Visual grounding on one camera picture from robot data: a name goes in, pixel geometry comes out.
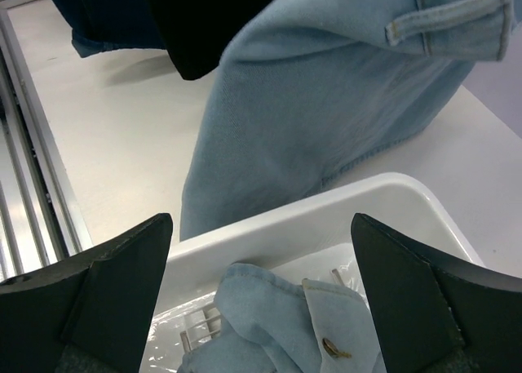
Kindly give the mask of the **light blue denim skirt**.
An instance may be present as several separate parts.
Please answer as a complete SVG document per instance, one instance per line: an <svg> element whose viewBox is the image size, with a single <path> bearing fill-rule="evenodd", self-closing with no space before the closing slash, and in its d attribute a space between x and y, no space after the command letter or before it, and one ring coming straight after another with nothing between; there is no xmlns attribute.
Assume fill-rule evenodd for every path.
<svg viewBox="0 0 522 373"><path fill-rule="evenodd" d="M369 309L352 289L295 285L252 264L230 266L214 302L219 335L187 353L181 372L384 372Z"/></svg>

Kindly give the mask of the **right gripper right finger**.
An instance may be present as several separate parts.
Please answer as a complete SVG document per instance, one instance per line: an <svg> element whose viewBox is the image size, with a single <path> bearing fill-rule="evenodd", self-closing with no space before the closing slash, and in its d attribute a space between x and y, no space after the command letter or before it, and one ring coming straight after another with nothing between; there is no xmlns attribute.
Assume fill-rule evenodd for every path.
<svg viewBox="0 0 522 373"><path fill-rule="evenodd" d="M519 372L521 280L365 214L352 243L389 372Z"/></svg>

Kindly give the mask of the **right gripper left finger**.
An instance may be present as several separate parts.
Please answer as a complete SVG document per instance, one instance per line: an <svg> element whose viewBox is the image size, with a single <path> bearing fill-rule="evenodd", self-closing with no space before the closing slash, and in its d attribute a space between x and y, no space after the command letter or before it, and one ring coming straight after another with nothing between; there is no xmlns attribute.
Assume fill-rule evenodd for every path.
<svg viewBox="0 0 522 373"><path fill-rule="evenodd" d="M137 372L173 222L123 234L1 284L3 372Z"/></svg>

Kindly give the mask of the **dark blue denim skirt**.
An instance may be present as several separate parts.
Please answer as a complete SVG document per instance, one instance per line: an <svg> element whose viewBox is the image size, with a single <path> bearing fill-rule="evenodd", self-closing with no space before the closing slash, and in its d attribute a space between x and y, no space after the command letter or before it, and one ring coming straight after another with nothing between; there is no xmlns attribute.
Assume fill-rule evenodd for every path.
<svg viewBox="0 0 522 373"><path fill-rule="evenodd" d="M165 48L145 0L51 0L82 58L122 49Z"/></svg>

